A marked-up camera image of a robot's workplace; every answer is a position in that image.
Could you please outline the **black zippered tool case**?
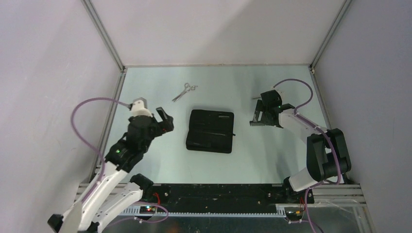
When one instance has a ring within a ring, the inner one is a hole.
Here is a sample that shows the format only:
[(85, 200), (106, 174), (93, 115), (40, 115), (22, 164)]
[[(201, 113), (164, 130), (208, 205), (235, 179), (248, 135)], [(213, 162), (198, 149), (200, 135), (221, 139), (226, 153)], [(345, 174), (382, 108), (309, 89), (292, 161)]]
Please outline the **black zippered tool case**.
[(187, 150), (230, 154), (234, 136), (234, 113), (202, 109), (191, 111)]

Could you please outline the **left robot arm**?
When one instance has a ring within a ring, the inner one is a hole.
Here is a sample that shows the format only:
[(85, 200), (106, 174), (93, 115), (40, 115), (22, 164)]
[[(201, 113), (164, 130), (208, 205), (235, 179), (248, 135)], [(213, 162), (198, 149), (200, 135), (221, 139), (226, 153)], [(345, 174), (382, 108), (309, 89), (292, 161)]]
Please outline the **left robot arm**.
[(158, 122), (145, 107), (131, 108), (127, 131), (110, 148), (104, 163), (92, 183), (63, 214), (53, 214), (47, 224), (55, 233), (101, 233), (109, 223), (132, 203), (153, 198), (153, 182), (141, 174), (134, 175), (123, 191), (109, 197), (114, 188), (143, 159), (151, 142), (174, 130), (173, 117), (162, 107), (156, 109)]

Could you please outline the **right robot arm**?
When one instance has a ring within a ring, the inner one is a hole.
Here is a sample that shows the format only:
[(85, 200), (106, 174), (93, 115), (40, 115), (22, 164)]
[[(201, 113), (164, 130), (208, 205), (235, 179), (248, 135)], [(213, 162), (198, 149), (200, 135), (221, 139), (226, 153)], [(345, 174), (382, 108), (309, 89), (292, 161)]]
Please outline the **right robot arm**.
[(276, 90), (260, 95), (251, 126), (274, 126), (289, 130), (306, 144), (306, 167), (285, 179), (282, 195), (295, 203), (302, 190), (314, 187), (331, 177), (342, 178), (352, 168), (344, 133), (340, 129), (321, 127), (300, 114), (291, 104), (283, 103)]

